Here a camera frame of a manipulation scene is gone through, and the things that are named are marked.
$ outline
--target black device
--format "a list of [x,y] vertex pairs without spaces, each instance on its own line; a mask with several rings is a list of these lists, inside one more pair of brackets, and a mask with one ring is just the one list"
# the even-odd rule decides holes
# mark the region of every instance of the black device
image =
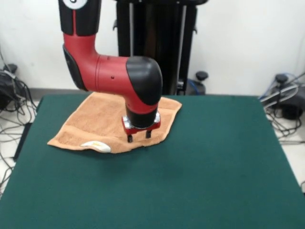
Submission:
[[[298,119],[305,111],[305,87],[300,83],[287,83],[288,77],[285,74],[277,74],[275,76],[275,81],[277,86],[271,91],[271,93],[283,91],[285,88],[293,85],[298,88],[282,92],[278,96],[268,99],[263,104],[267,105],[272,102],[277,102],[275,105],[271,106],[271,108],[281,109],[283,118],[289,120]],[[297,90],[297,93],[294,96],[283,100],[285,97],[291,95],[295,90]]]
[[119,55],[155,59],[163,75],[162,94],[186,91],[196,6],[207,1],[117,0]]
[[25,96],[20,82],[9,74],[15,74],[16,70],[16,65],[8,64],[0,71],[0,111],[4,110],[11,101],[19,101],[20,97]]

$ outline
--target orange towel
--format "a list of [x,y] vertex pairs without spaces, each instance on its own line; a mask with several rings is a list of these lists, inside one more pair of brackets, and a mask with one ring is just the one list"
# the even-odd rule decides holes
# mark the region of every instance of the orange towel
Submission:
[[125,100],[118,95],[92,93],[64,123],[58,134],[48,144],[63,149],[93,149],[101,153],[123,153],[141,146],[152,146],[163,141],[182,104],[161,98],[158,111],[161,127],[145,138],[145,131],[133,135],[127,142],[121,117],[126,115]]

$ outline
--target black equipment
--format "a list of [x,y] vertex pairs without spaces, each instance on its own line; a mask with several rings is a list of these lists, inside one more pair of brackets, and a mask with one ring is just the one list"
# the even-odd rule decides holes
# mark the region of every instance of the black equipment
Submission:
[[163,94],[185,93],[197,5],[208,0],[117,0],[120,56],[155,59]]

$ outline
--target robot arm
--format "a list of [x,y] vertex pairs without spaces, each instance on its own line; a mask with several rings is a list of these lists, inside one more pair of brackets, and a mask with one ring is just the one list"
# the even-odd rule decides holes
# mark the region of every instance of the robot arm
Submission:
[[157,62],[147,57],[100,55],[95,50],[102,0],[59,0],[64,54],[76,86],[125,98],[132,127],[155,123],[162,93]]

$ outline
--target green felt surface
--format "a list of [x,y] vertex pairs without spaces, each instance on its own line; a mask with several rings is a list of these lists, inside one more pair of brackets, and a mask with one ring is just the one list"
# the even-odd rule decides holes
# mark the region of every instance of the green felt surface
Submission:
[[46,145],[84,98],[44,97],[1,229],[305,228],[305,198],[257,99],[174,97],[183,107],[167,139],[120,155]]

